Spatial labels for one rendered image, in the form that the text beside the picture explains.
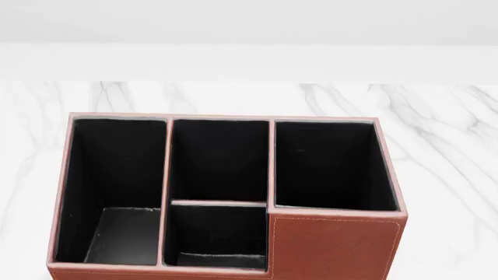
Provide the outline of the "brown leather compartment caddy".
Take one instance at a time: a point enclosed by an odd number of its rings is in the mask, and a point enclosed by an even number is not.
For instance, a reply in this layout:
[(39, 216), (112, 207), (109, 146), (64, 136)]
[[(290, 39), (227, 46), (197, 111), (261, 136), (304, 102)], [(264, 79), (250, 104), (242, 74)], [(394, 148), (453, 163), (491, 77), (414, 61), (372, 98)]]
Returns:
[(385, 280), (408, 219), (376, 118), (72, 113), (54, 280)]

